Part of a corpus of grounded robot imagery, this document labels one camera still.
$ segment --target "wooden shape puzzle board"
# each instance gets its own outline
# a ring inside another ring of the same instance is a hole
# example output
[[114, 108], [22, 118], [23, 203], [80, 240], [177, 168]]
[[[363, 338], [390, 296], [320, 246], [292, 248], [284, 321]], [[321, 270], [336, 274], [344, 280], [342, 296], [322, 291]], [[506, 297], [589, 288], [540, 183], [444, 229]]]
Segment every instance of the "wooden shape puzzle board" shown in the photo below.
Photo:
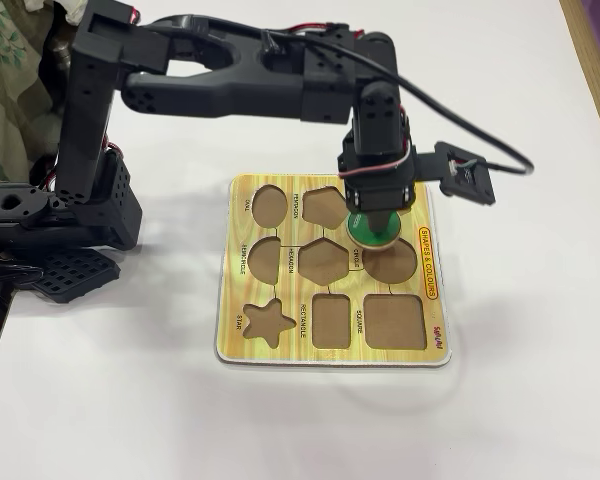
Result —
[[363, 251], [342, 180], [240, 175], [230, 190], [216, 348], [231, 363], [439, 366], [451, 355], [426, 187], [400, 239]]

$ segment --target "star cutout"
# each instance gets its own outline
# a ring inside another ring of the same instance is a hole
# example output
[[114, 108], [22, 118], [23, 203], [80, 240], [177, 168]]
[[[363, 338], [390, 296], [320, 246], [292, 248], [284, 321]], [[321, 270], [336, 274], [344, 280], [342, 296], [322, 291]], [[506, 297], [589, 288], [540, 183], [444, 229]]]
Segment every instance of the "star cutout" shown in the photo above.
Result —
[[295, 320], [282, 315], [282, 302], [277, 298], [264, 307], [245, 305], [243, 311], [249, 319], [244, 338], [262, 337], [271, 348], [278, 348], [280, 332], [296, 326]]

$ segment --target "white table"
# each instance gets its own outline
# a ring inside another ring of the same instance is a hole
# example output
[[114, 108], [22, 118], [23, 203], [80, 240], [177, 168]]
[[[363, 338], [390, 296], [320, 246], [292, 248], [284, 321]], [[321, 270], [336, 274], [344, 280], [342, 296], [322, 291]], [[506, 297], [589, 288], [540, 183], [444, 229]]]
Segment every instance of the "white table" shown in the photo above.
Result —
[[[137, 1], [146, 20], [187, 1]], [[439, 370], [231, 367], [214, 352], [227, 186], [335, 172], [346, 128], [141, 116], [116, 100], [144, 208], [120, 280], [18, 294], [0, 341], [0, 479], [600, 479], [600, 121], [557, 0], [215, 2], [259, 26], [350, 22], [537, 165], [498, 203], [436, 191], [453, 358]], [[403, 94], [420, 151], [506, 161]]]

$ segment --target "green circular piece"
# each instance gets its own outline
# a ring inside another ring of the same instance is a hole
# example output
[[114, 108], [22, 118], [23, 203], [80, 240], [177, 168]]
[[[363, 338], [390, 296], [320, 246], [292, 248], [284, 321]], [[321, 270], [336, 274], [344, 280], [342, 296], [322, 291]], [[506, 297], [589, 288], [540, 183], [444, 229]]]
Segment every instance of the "green circular piece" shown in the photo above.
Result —
[[400, 217], [396, 212], [391, 213], [387, 229], [381, 233], [374, 233], [369, 229], [369, 222], [364, 213], [350, 213], [347, 217], [347, 231], [351, 239], [363, 248], [382, 247], [393, 242], [400, 235], [400, 227]]

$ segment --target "robotic arm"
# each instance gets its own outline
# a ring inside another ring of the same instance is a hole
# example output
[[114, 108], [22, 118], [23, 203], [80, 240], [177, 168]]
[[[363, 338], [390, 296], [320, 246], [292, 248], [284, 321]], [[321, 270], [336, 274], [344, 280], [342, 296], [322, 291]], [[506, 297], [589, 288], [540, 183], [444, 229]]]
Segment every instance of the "robotic arm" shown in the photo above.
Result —
[[[179, 15], [147, 26], [114, 0], [91, 0], [76, 35], [55, 192], [0, 183], [0, 252], [16, 258], [60, 247], [133, 248], [142, 210], [121, 152], [108, 149], [113, 94], [145, 114], [215, 118], [256, 115], [346, 124], [338, 171], [347, 207], [383, 231], [391, 212], [415, 201], [414, 183], [480, 204], [495, 197], [486, 161], [439, 143], [418, 154], [398, 85], [356, 58], [397, 76], [393, 42], [344, 24], [318, 32], [262, 30]], [[210, 69], [169, 77], [170, 60]]]

